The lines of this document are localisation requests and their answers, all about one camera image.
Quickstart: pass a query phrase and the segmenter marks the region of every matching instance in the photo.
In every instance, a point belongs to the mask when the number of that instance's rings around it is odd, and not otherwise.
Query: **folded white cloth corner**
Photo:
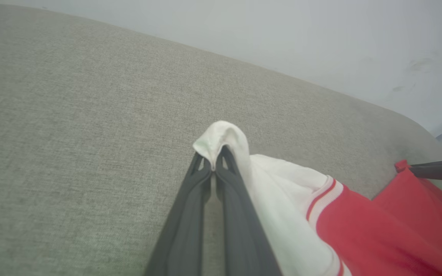
[[[316,220],[306,217],[312,199],[332,178],[282,159],[249,155],[244,133],[226,121],[212,124],[193,148],[210,161],[214,171],[224,145],[235,157],[283,275],[350,275],[335,251],[318,237]]]

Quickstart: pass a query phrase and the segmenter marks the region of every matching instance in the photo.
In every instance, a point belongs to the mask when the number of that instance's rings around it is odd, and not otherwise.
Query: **white sleeve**
[[[333,276],[339,271],[335,251],[310,227],[305,208],[328,176],[282,159],[249,155],[244,133],[234,124],[212,124],[193,144],[210,161],[227,145],[284,276]]]

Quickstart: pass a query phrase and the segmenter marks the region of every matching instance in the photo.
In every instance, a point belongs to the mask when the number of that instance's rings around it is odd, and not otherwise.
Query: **red fabric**
[[[373,201],[344,186],[321,213],[318,235],[354,276],[442,275],[442,191],[407,161]]]

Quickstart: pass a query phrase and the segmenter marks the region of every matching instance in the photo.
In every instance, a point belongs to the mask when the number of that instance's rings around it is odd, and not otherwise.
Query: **grey upholstery fabric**
[[[442,160],[395,112],[105,23],[0,5],[0,275],[141,274],[191,144],[220,119],[252,153],[368,198],[396,161]],[[216,215],[206,274],[220,271]]]

